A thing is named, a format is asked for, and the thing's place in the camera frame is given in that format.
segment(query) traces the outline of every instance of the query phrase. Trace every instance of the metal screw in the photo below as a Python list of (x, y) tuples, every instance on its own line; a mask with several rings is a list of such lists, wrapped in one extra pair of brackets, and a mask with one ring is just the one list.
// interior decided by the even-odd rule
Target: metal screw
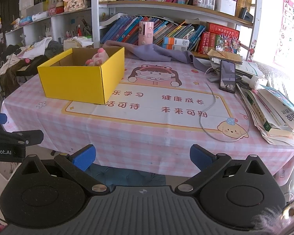
[(190, 192), (194, 189), (190, 184), (186, 184), (186, 183), (180, 184), (177, 188), (181, 192)]
[(105, 186), (104, 184), (96, 184), (96, 185), (93, 185), (92, 190), (94, 192), (101, 193), (107, 190), (107, 186)]

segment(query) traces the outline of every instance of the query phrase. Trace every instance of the white power adapter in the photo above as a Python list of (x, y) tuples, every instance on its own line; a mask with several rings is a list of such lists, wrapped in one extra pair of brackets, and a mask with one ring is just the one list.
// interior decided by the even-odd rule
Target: white power adapter
[(261, 85), (265, 86), (268, 83), (267, 79), (260, 78), (258, 76), (253, 76), (251, 79), (248, 78), (247, 76), (242, 76), (242, 80), (244, 82), (246, 82), (247, 84), (249, 84), (249, 87), (251, 89), (255, 89), (255, 90), (263, 89), (263, 87)]

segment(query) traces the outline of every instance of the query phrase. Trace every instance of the floor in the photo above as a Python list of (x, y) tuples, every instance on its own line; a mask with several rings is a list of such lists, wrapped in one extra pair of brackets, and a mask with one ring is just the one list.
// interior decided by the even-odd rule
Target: floor
[[(39, 147), (39, 146), (29, 146), (26, 148), (26, 154), (36, 154), (40, 159), (52, 159), (53, 156), (50, 155), (51, 150)], [(16, 165), (11, 165), (10, 163), (2, 163), (0, 162), (0, 194), (3, 191), (5, 185), (7, 184), (7, 179), (10, 177), (11, 172), (15, 169)], [(165, 176), (166, 184), (171, 185), (174, 189), (176, 186), (187, 180), (185, 177), (176, 177), (176, 176)]]

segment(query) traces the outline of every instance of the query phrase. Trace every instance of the pink plush toy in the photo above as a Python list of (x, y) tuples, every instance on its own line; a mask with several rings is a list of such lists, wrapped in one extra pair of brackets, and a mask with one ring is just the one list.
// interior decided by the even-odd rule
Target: pink plush toy
[(98, 53), (92, 59), (88, 59), (85, 63), (87, 66), (99, 66), (109, 59), (108, 54), (103, 48), (98, 49)]

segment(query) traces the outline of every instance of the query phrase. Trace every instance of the phone screen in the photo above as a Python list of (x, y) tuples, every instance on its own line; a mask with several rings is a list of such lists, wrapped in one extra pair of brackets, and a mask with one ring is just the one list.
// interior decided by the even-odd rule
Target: phone screen
[(225, 91), (235, 92), (235, 64), (221, 61), (220, 88)]

